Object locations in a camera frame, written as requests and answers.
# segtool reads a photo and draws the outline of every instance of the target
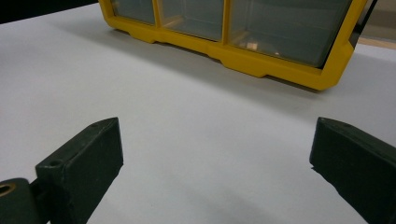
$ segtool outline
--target transparent panel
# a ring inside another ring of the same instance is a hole
[[[221,40],[223,0],[161,0],[163,26],[187,35]]]
[[[351,0],[233,0],[231,44],[320,67],[350,3]]]
[[[111,0],[114,14],[137,21],[154,24],[152,0]]]

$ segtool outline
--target yellow frame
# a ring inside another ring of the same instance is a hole
[[[111,0],[99,0],[107,24],[128,32],[132,37],[148,42],[163,42],[192,49],[218,59],[233,70],[254,77],[272,76],[285,79],[315,90],[325,90],[336,85],[343,74],[354,48],[349,43],[353,29],[367,0],[352,0],[349,10],[334,40],[330,54],[322,69],[263,55],[228,44],[230,8],[232,0],[224,0],[222,38],[219,42],[183,35],[162,28],[158,0],[152,0],[155,24],[148,25],[114,15]]]

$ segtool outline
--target storage organizer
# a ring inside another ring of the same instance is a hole
[[[376,1],[99,0],[131,36],[207,54],[254,77],[325,90],[335,85]]]

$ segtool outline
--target white surface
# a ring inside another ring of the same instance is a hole
[[[396,146],[396,51],[358,46],[305,91],[115,31],[98,5],[0,25],[0,179],[120,118],[125,165],[90,223],[365,223],[309,152],[319,116]]]

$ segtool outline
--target screw hole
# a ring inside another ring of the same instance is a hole
[[[62,161],[61,160],[56,160],[56,161],[51,161],[49,163],[49,166],[56,167],[56,166],[59,166],[60,164],[62,164]]]
[[[15,189],[15,184],[10,183],[10,184],[5,184],[5,185],[0,185],[0,197],[3,197],[7,194],[9,194],[10,192],[12,192],[12,190]]]

